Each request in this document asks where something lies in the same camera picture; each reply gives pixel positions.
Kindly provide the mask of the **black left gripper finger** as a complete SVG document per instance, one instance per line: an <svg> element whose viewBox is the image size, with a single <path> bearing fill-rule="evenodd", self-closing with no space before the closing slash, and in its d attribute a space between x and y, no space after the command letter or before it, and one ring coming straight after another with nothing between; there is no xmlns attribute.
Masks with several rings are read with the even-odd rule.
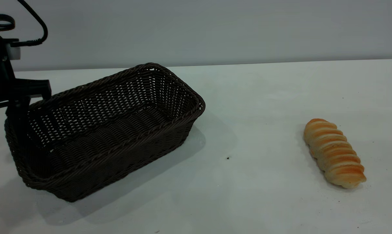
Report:
<svg viewBox="0 0 392 234"><path fill-rule="evenodd" d="M28 110L31 98L17 98L8 102L6 110L6 139L9 148L30 148L28 138Z"/></svg>

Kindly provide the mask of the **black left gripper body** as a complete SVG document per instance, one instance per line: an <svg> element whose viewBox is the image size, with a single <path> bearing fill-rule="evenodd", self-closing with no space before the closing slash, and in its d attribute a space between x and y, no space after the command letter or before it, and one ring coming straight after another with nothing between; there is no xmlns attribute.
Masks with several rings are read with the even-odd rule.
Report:
<svg viewBox="0 0 392 234"><path fill-rule="evenodd" d="M50 99L52 96L49 80L17 79L11 60L20 58L20 48L11 44L18 39L4 39L0 36L0 108L8 106L8 102L17 98Z"/></svg>

